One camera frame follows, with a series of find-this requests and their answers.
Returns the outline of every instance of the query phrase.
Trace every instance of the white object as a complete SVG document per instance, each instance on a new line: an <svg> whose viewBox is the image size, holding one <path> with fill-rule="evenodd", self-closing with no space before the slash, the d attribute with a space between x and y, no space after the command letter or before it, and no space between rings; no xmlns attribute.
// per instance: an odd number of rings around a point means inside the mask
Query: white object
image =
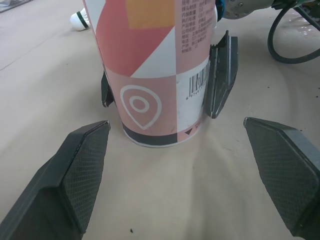
<svg viewBox="0 0 320 240"><path fill-rule="evenodd" d="M89 22L89 19L88 19L88 16L87 16L87 12L86 12L86 9L83 8L81 11L80 11L80 14L83 18L83 20L85 21L86 25L88 27L90 27L90 22ZM78 16L78 13L74 13L71 15L70 17L70 23L72 25L72 27L77 30L77 31L83 31L85 29L87 29L88 27L85 26L85 24L83 24L83 22L81 21L80 17Z"/></svg>

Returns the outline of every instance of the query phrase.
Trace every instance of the red triangle mark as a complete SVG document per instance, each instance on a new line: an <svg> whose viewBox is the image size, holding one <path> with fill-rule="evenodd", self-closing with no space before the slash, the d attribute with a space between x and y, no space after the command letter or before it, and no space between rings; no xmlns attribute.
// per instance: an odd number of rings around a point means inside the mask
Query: red triangle mark
<svg viewBox="0 0 320 240"><path fill-rule="evenodd" d="M185 132L185 134L190 135L191 131L192 131L192 128L191 128L191 129L189 129L188 131L186 131L186 132Z"/></svg>

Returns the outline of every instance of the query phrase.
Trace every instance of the barcode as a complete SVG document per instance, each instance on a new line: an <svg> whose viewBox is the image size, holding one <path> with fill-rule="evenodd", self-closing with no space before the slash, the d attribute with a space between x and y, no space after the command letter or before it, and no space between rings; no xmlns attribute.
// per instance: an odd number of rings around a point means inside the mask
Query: barcode
<svg viewBox="0 0 320 240"><path fill-rule="evenodd" d="M189 96L188 98L193 97L196 95L200 89L206 85L206 69L202 69L199 73L196 75L193 75L189 78Z"/></svg>

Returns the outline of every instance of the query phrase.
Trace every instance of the diamond pattern surface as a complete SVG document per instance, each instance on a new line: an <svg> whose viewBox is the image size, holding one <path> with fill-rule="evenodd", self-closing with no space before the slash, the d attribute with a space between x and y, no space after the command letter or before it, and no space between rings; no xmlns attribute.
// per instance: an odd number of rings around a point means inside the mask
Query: diamond pattern surface
<svg viewBox="0 0 320 240"><path fill-rule="evenodd" d="M87 136L62 182L82 233L88 227L99 190L107 138L101 128Z"/></svg>
<svg viewBox="0 0 320 240"><path fill-rule="evenodd" d="M317 175L282 130L254 123L245 127L262 182L293 232L318 192Z"/></svg>

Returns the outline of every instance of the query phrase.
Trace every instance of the white triangle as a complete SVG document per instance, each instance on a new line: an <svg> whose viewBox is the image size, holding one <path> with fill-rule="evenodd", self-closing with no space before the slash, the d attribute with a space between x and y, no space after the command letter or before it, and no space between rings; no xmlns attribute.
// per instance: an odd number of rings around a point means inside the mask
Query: white triangle
<svg viewBox="0 0 320 240"><path fill-rule="evenodd" d="M90 18L92 28L94 32L96 32L98 21L102 12L102 9L104 9L104 6L106 4L106 0L84 0L86 9L87 9L87 15Z"/></svg>
<svg viewBox="0 0 320 240"><path fill-rule="evenodd" d="M154 52L132 74L132 78L149 79L176 75L175 27L163 39Z"/></svg>

